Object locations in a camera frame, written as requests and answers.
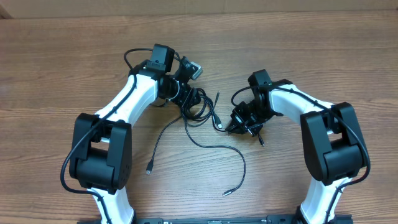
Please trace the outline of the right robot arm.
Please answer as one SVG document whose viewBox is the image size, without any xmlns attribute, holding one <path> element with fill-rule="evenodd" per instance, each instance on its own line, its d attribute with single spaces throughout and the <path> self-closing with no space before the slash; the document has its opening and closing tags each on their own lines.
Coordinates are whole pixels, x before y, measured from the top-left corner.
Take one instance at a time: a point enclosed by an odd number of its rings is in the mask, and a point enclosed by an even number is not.
<svg viewBox="0 0 398 224">
<path fill-rule="evenodd" d="M 296 212 L 268 215 L 266 223 L 352 223 L 351 215 L 335 214 L 336 205 L 345 187 L 362 182 L 371 167 L 352 105 L 320 101 L 286 79 L 273 82 L 266 70 L 253 72 L 248 83 L 254 98 L 234 106 L 226 131 L 259 137 L 272 117 L 290 118 L 300 125 L 304 160 L 312 176 Z"/>
</svg>

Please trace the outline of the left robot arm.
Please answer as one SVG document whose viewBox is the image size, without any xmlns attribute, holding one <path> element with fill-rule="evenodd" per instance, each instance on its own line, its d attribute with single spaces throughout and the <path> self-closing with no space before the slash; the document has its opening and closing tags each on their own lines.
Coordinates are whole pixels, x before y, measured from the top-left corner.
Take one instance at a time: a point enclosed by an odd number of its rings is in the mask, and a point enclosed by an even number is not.
<svg viewBox="0 0 398 224">
<path fill-rule="evenodd" d="M 151 57 L 129 67 L 127 83 L 103 109 L 80 114 L 75 120 L 72 148 L 62 165 L 65 190 L 91 195 L 101 218 L 98 223 L 134 223 L 126 184 L 132 166 L 132 127 L 156 99 L 182 106 L 192 97 L 188 81 L 197 79 L 201 66 L 174 49 L 155 44 Z"/>
</svg>

